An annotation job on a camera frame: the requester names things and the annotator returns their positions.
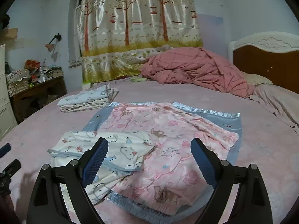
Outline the pink wall lamp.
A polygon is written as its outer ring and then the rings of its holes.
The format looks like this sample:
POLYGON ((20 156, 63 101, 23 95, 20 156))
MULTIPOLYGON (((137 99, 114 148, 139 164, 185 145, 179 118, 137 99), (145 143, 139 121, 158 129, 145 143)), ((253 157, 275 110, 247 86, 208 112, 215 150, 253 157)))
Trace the pink wall lamp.
POLYGON ((48 52, 51 52, 54 50, 55 45, 53 44, 54 40, 61 41, 62 37, 61 34, 56 34, 49 43, 45 44, 45 48, 48 50, 48 52))

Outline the window frame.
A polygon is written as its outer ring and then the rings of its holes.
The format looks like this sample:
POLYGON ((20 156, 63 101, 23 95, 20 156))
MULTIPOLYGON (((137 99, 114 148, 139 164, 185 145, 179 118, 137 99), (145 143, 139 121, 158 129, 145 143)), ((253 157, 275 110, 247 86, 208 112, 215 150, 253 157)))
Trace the window frame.
POLYGON ((78 23, 82 0, 70 0, 68 10, 68 56, 69 69, 82 65, 82 53, 78 38, 78 23))

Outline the white cabinet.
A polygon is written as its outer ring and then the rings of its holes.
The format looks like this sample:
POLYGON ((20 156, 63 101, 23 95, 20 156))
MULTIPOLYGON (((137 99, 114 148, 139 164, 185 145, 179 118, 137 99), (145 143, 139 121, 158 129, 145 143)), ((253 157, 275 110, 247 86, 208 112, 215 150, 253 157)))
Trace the white cabinet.
POLYGON ((13 112, 13 109, 11 107, 10 98, 8 94, 8 88, 7 88, 7 80, 6 80, 6 74, 5 74, 5 51, 6 47, 5 45, 1 45, 0 47, 0 63, 1 63, 1 69, 0 69, 0 139, 2 140, 5 135, 11 131, 16 125, 16 119, 13 112))

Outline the pale green comb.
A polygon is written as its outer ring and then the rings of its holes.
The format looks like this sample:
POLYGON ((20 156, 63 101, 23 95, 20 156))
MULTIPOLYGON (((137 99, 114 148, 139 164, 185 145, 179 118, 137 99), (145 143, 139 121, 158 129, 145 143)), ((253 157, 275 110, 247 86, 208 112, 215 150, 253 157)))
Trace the pale green comb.
POLYGON ((147 81, 147 78, 142 78, 142 77, 133 77, 130 78, 131 82, 137 83, 137 82, 143 82, 143 81, 147 81))

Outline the dark wooden desk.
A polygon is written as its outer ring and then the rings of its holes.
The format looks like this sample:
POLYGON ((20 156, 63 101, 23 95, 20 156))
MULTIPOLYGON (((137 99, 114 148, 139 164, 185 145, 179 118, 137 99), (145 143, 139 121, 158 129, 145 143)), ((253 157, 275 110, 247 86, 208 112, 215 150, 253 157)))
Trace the dark wooden desk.
POLYGON ((66 94, 64 78, 59 76, 10 96, 17 123, 20 124, 50 102, 66 94))

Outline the tree print curtain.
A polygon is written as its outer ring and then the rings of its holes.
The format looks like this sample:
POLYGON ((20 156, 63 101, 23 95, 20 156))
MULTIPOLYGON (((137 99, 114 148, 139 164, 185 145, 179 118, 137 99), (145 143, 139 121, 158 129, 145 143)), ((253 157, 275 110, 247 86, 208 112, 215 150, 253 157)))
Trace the tree print curtain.
POLYGON ((135 76, 153 55, 203 45, 194 0, 82 0, 78 38, 85 83, 135 76))

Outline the green white small box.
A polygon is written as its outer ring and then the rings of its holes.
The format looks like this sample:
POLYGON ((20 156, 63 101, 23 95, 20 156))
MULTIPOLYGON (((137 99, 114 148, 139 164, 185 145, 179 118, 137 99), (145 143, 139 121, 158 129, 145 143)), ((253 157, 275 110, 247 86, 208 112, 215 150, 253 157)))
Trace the green white small box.
POLYGON ((92 83, 82 83, 82 90, 88 90, 92 87, 92 83))

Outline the clear plastic bottle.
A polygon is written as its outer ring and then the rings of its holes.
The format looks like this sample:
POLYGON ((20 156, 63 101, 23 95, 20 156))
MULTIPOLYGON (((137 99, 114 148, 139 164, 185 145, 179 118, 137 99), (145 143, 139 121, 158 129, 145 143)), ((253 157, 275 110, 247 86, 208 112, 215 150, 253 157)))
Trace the clear plastic bottle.
POLYGON ((42 67, 39 68, 39 83, 44 83, 47 81, 47 76, 44 74, 42 67))

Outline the pink plaid quilt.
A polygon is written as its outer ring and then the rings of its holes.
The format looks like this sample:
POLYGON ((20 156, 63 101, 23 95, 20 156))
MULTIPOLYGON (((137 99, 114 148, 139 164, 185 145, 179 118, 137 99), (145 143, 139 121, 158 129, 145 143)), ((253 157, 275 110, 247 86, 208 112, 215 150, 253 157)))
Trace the pink plaid quilt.
POLYGON ((203 47, 166 50, 149 58, 140 72, 160 84, 194 84, 242 98, 254 91, 235 65, 203 47))

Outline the red box on desk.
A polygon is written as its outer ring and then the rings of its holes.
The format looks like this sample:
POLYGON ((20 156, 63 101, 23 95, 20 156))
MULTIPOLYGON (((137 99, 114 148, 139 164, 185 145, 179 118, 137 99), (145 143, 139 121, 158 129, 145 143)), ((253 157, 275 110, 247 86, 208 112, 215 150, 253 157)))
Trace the red box on desk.
POLYGON ((40 67, 40 61, 37 60, 26 60, 24 68, 27 70, 34 70, 40 67))

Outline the white hello kitty pants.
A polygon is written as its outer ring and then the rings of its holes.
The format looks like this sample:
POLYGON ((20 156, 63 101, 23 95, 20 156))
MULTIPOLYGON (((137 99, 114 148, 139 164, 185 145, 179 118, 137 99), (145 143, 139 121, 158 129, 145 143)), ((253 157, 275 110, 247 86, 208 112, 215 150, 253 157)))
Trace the white hello kitty pants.
POLYGON ((56 146, 48 150, 52 166, 64 166, 80 157, 96 144, 99 138, 108 142, 107 152, 86 192, 97 204, 124 177, 142 171, 143 161, 154 150, 145 131, 70 131, 66 132, 56 146))

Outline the folded cream cloth stack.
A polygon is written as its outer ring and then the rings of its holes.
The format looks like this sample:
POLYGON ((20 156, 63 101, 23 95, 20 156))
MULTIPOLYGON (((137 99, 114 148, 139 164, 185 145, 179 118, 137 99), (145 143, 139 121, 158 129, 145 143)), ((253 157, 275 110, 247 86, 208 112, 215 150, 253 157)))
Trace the folded cream cloth stack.
POLYGON ((106 99, 101 99, 101 100, 95 100, 93 102, 88 102, 88 103, 80 103, 80 104, 73 104, 73 105, 64 105, 60 106, 60 111, 61 112, 79 112, 79 111, 86 111, 86 110, 93 110, 93 109, 100 109, 107 107, 116 97, 118 94, 118 89, 114 88, 115 92, 106 99))

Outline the pink cartoon print pants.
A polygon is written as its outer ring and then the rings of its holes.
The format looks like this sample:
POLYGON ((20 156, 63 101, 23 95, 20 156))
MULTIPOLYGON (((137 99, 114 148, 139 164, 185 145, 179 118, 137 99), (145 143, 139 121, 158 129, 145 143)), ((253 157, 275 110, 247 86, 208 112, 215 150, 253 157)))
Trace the pink cartoon print pants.
POLYGON ((199 138, 219 159, 226 159, 239 135, 212 121, 175 108, 170 103, 115 107, 99 128, 101 131, 133 133, 145 131, 147 146, 155 150, 146 156, 143 171, 114 187, 114 191, 167 215, 193 205, 207 183, 191 153, 191 141, 199 138))

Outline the stack of papers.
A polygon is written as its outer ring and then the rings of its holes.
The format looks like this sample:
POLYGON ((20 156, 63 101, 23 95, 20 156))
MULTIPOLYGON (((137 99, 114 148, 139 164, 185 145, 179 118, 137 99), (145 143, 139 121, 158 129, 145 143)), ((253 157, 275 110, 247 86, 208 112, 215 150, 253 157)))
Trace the stack of papers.
POLYGON ((9 96, 18 94, 21 91, 29 88, 29 70, 17 70, 6 75, 7 88, 9 96))

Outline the beige pillow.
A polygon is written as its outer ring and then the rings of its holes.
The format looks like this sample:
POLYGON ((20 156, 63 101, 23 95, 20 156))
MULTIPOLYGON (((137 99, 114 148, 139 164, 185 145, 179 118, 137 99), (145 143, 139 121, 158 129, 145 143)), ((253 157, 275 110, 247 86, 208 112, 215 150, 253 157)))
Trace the beige pillow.
POLYGON ((271 80, 258 74, 250 74, 245 72, 242 72, 242 74, 247 83, 253 86, 260 84, 273 84, 271 80))

